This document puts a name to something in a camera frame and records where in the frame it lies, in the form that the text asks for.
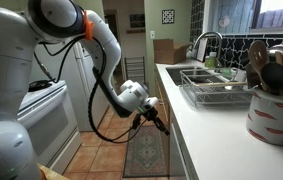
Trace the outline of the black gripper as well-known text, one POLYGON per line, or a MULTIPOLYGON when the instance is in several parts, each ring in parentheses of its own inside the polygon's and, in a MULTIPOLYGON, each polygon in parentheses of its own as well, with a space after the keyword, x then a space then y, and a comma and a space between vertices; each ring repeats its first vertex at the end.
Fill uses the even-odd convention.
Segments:
MULTIPOLYGON (((159 121, 158 111, 155 107, 150 108, 147 112, 143 114, 144 118, 147 121, 153 121, 155 124, 158 124, 158 129, 162 131, 165 135, 170 135, 170 132, 165 127, 165 125, 159 121)), ((141 122, 141 115, 136 115, 132 122, 132 129, 137 129, 141 122)))

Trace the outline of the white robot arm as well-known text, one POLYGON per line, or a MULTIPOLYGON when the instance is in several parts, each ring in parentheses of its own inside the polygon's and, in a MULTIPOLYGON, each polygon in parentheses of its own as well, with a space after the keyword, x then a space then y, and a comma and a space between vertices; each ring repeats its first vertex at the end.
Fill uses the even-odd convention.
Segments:
POLYGON ((113 89, 111 76, 121 48, 97 13, 72 0, 28 0, 27 9, 20 13, 0 7, 0 180, 45 179, 17 113, 29 89, 35 48, 65 39, 69 46, 81 43, 92 56, 94 87, 103 91, 119 116, 125 118, 137 110, 133 128, 145 118, 167 131, 154 108, 157 99, 148 95, 145 86, 128 80, 120 93, 113 89))

